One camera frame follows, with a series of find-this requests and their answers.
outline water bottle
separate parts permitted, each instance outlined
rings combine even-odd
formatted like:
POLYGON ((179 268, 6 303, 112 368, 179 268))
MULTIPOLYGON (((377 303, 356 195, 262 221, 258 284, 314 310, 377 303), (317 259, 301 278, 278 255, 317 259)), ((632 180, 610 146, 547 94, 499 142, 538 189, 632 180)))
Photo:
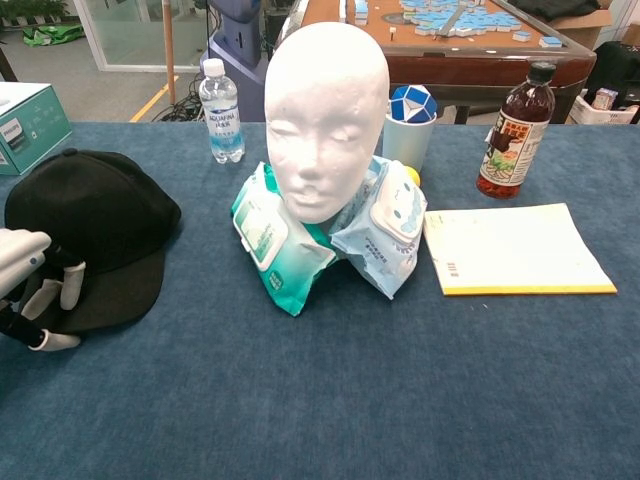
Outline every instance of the water bottle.
POLYGON ((224 76, 219 58, 204 61, 205 79, 200 83, 200 101, 209 129, 211 151, 218 163, 239 162, 244 155, 244 138, 238 113, 238 89, 224 76))

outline bottle cap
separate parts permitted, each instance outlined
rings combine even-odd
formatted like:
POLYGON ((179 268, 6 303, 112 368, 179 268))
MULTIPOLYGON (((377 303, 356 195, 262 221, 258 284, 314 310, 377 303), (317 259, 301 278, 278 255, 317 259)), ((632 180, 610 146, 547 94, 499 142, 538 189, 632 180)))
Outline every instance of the bottle cap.
POLYGON ((551 81, 554 73, 556 73, 556 66, 553 63, 535 62, 531 64, 527 77, 534 82, 547 83, 551 81))
POLYGON ((224 75, 224 63, 219 58, 208 58, 202 63, 204 74, 207 77, 220 77, 224 75))

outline blue wet wipes pack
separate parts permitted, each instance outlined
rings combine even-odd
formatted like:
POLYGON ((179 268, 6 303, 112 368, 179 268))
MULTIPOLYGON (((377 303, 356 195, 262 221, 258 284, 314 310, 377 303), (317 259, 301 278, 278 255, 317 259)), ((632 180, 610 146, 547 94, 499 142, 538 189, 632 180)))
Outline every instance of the blue wet wipes pack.
POLYGON ((426 208, 404 165, 374 156, 360 190, 331 227, 331 244, 393 299, 416 266, 426 208))

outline robot finger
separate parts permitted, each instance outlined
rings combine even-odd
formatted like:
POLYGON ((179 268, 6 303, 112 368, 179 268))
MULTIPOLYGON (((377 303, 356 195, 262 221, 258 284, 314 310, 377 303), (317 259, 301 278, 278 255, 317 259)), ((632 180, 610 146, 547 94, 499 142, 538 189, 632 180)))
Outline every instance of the robot finger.
POLYGON ((57 352, 67 348, 74 348, 80 344, 80 338, 75 335, 63 335, 60 333, 51 333, 44 329, 44 340, 37 347, 29 347, 34 352, 57 352))
POLYGON ((71 310, 78 303, 86 267, 87 265, 82 262, 74 267, 66 267, 64 269, 64 283, 60 294, 60 306, 63 310, 71 310))
POLYGON ((36 290, 25 303, 20 314, 29 320, 35 320, 47 309, 51 302, 58 298, 61 290, 62 282, 59 280, 44 279, 42 287, 36 290))

